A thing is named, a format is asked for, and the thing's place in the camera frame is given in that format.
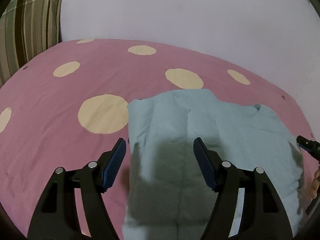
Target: yellow polka dot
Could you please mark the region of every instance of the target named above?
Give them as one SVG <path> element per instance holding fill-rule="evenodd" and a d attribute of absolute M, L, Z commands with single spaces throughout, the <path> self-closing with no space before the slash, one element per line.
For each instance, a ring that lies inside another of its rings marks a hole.
<path fill-rule="evenodd" d="M 80 63 L 77 61 L 72 61 L 57 67 L 53 72 L 55 77 L 64 77 L 76 71 L 80 67 Z"/>
<path fill-rule="evenodd" d="M 200 89 L 202 79 L 196 74 L 183 68 L 172 68 L 165 72 L 167 80 L 183 89 Z"/>
<path fill-rule="evenodd" d="M 95 39 L 84 39 L 84 40 L 78 41 L 77 44 L 87 43 L 87 42 L 94 41 L 94 40 Z"/>
<path fill-rule="evenodd" d="M 153 47 L 149 47 L 147 45 L 138 45 L 133 46 L 128 49 L 129 52 L 136 54 L 136 55 L 152 55 L 155 54 L 157 51 Z"/>
<path fill-rule="evenodd" d="M 0 132 L 3 132 L 11 117 L 11 108 L 7 107 L 0 114 Z"/>
<path fill-rule="evenodd" d="M 228 73 L 230 76 L 232 76 L 238 82 L 240 82 L 244 85 L 250 85 L 250 81 L 244 75 L 240 74 L 239 72 L 232 70 L 232 69 L 229 69 Z"/>
<path fill-rule="evenodd" d="M 127 105 L 122 97 L 114 95 L 89 98 L 79 109 L 78 121 L 89 132 L 114 133 L 128 123 Z"/>

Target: white wall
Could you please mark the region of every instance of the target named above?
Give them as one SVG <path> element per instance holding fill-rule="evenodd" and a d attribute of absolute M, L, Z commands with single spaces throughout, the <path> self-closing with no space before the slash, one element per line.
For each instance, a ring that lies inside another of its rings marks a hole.
<path fill-rule="evenodd" d="M 293 96 L 320 140 L 320 19 L 308 0 L 62 0 L 61 29 L 64 41 L 155 41 L 242 66 Z"/>

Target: folded blue garment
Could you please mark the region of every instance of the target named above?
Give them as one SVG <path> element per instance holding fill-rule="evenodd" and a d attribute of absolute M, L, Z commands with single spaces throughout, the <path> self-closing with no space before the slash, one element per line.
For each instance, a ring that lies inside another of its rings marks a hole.
<path fill-rule="evenodd" d="M 193 141 L 240 169 L 262 167 L 296 234 L 302 155 L 295 137 L 272 109 L 219 101 L 209 90 L 173 90 L 128 105 L 130 191 L 122 227 L 125 240 L 200 239 L 217 194 L 206 186 Z M 230 236 L 239 229 L 243 190 Z"/>

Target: striped fabric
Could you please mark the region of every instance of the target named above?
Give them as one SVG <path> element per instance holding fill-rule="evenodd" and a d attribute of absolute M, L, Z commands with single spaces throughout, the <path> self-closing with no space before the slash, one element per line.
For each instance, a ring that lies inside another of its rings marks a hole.
<path fill-rule="evenodd" d="M 61 0 L 12 0 L 0 18 L 0 87 L 60 39 Z"/>

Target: person's hand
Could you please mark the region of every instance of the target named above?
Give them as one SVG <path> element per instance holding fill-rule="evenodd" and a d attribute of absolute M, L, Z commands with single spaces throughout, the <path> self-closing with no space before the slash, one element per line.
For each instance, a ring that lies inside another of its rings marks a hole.
<path fill-rule="evenodd" d="M 318 191 L 318 188 L 320 185 L 320 182 L 318 181 L 319 176 L 320 176 L 320 171 L 317 170 L 315 172 L 315 178 L 313 179 L 312 184 L 311 184 L 311 188 L 310 188 L 310 195 L 313 199 L 315 199 L 317 197 L 317 191 Z"/>

